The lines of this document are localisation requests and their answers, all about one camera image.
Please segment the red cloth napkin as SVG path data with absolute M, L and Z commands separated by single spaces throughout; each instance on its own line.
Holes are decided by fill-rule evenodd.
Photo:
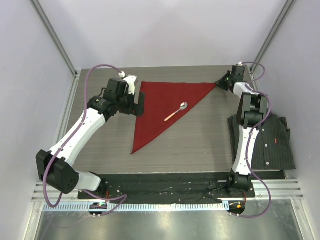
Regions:
M 215 83 L 150 82 L 141 83 L 145 93 L 144 114 L 136 118 L 132 154 L 139 151 L 186 115 L 214 88 Z M 167 122 L 165 118 L 187 102 L 188 107 L 179 111 Z

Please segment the metal spoon with wooden handle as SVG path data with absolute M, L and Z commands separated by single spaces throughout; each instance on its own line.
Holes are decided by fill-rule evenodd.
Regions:
M 175 114 L 177 114 L 180 111 L 185 110 L 188 107 L 188 103 L 187 102 L 183 102 L 180 104 L 179 109 L 176 110 L 175 112 L 173 112 L 171 115 L 169 115 L 167 118 L 164 119 L 164 122 L 167 122 L 168 120 L 170 120 Z

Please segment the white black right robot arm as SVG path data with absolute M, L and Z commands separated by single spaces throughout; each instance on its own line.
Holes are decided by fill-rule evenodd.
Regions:
M 230 91 L 240 98 L 236 122 L 239 126 L 239 141 L 235 161 L 226 182 L 226 193 L 233 198 L 251 188 L 253 170 L 252 158 L 255 142 L 261 125 L 270 115 L 269 97 L 254 90 L 250 83 L 244 81 L 245 64 L 239 62 L 232 66 L 216 85 L 225 91 Z

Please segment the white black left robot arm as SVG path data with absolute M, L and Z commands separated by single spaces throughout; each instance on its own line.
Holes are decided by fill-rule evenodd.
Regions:
M 87 190 L 100 200 L 107 192 L 106 183 L 98 174 L 80 172 L 73 165 L 86 143 L 116 113 L 140 117 L 144 113 L 145 94 L 140 93 L 135 103 L 137 78 L 111 78 L 102 96 L 92 97 L 78 121 L 69 132 L 49 151 L 40 150 L 36 155 L 39 179 L 63 194 L 73 190 Z

